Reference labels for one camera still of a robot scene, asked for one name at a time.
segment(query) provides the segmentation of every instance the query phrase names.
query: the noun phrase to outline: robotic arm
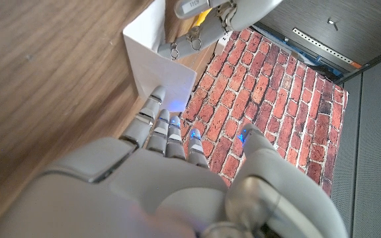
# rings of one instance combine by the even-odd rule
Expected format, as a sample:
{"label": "robotic arm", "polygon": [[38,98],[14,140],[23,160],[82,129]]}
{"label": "robotic arm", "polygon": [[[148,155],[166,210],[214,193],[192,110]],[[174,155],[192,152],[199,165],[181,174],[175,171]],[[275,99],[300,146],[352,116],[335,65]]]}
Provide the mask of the robotic arm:
{"label": "robotic arm", "polygon": [[180,19],[213,8],[200,26],[195,26],[172,43],[160,45],[158,53],[177,59],[202,50],[227,32],[241,31],[271,12],[282,0],[181,0],[175,5]]}
{"label": "robotic arm", "polygon": [[179,118],[158,115],[164,95],[156,88],[120,139],[46,168],[0,219],[0,237],[347,237],[325,192],[252,124],[230,188],[207,169],[196,129],[186,158]]}

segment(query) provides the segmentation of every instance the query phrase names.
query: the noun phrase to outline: wood grain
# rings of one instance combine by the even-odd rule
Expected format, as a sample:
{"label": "wood grain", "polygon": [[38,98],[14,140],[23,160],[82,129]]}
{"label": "wood grain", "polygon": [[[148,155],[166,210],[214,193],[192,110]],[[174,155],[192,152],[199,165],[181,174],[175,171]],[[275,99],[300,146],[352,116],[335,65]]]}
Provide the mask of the wood grain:
{"label": "wood grain", "polygon": [[[142,106],[122,29],[150,3],[0,0],[0,215],[43,166],[118,137]],[[168,38],[192,24],[171,14],[173,4]],[[200,52],[207,61],[208,50]],[[198,54],[181,63],[195,59],[205,67]]]}

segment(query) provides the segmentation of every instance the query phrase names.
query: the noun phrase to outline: brick pattern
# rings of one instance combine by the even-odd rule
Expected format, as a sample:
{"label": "brick pattern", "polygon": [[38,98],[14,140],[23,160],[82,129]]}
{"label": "brick pattern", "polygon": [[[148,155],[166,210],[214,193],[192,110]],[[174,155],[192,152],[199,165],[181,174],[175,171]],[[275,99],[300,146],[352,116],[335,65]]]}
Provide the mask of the brick pattern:
{"label": "brick pattern", "polygon": [[238,133],[253,123],[278,153],[329,195],[347,92],[250,29],[234,32],[181,115],[201,128],[210,169],[230,185],[245,161]]}

